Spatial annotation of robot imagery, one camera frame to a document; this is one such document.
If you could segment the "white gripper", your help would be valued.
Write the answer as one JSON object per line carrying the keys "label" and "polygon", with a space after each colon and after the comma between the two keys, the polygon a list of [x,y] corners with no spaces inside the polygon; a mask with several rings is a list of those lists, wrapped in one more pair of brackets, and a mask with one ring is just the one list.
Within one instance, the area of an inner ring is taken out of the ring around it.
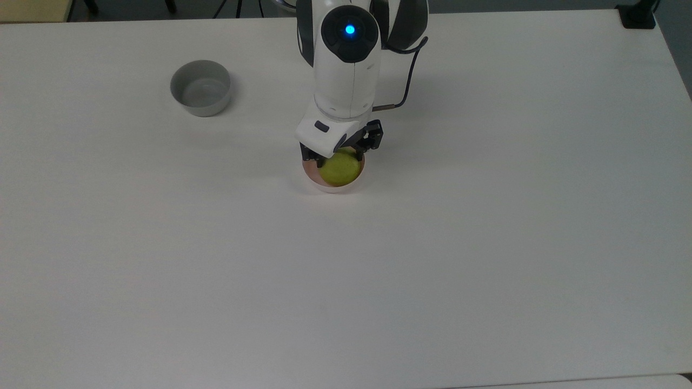
{"label": "white gripper", "polygon": [[380,120],[370,120],[371,109],[356,118],[332,118],[308,104],[297,126],[296,137],[301,145],[303,162],[315,162],[321,168],[340,148],[352,148],[356,158],[379,148],[384,131]]}

